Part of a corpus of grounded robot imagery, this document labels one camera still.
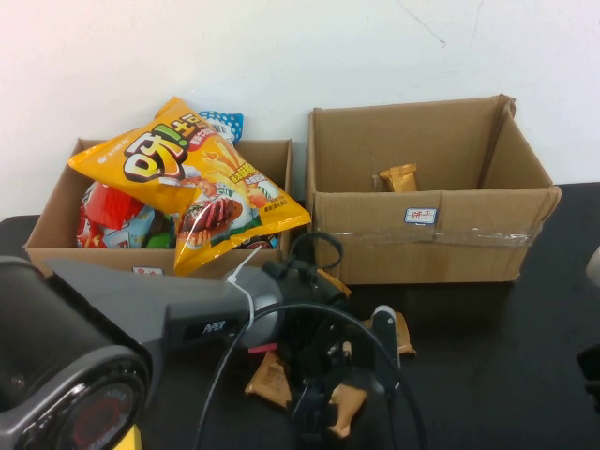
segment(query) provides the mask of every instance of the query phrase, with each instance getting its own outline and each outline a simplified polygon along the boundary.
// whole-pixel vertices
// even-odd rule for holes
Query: yellow chip bag
[[[178,275],[250,237],[310,222],[308,211],[177,97],[145,127],[84,150],[68,165],[175,215]]]

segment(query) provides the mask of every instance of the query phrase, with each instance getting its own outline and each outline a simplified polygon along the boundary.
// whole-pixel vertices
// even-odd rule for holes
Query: label sticker
[[[435,223],[438,210],[436,208],[407,208],[404,221],[419,225],[432,225]]]
[[[131,267],[131,271],[134,274],[143,274],[143,275],[165,275],[164,271],[160,267]]]

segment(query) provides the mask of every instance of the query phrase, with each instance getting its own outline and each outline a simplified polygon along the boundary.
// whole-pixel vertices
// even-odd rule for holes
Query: black table
[[[0,253],[23,254],[37,217],[0,224]],[[600,342],[600,288],[585,266],[600,245],[600,184],[563,187],[557,212],[515,283],[354,287],[361,317],[380,303],[402,311],[418,351],[403,368],[425,417],[430,448],[600,448],[600,416],[576,355]],[[140,423],[144,449],[188,449],[223,347],[172,355],[157,401]],[[290,448],[284,414],[243,390],[260,357],[237,354],[216,395],[202,448]],[[401,448],[416,448],[397,405]],[[391,449],[385,403],[369,395],[348,449]]]

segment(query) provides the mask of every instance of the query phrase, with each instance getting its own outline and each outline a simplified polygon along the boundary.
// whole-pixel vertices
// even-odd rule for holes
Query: screw
[[[10,379],[10,382],[17,389],[21,389],[23,386],[25,386],[25,378],[23,375],[15,375]]]

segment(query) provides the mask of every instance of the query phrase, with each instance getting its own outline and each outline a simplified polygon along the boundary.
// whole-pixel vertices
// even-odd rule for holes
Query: cardboard box
[[[315,109],[307,202],[313,228],[344,244],[331,274],[349,284],[518,277],[561,191],[514,115],[506,96]],[[378,173],[411,162],[419,192],[385,192]],[[335,251],[317,243],[316,259]]]
[[[101,141],[79,139],[73,155]],[[235,148],[259,171],[275,184],[292,189],[292,141],[241,141]],[[44,263],[50,258],[70,258],[122,270],[133,267],[162,269],[165,275],[174,275],[175,250],[151,248],[77,248],[76,230],[79,207],[84,192],[92,180],[66,166],[58,184],[31,233],[25,250],[31,261],[44,273],[51,273]],[[248,264],[263,265],[267,260],[280,261],[287,255],[289,232],[282,232],[279,247],[259,251]],[[193,277],[222,278],[243,261],[252,250],[234,249],[192,273]]]

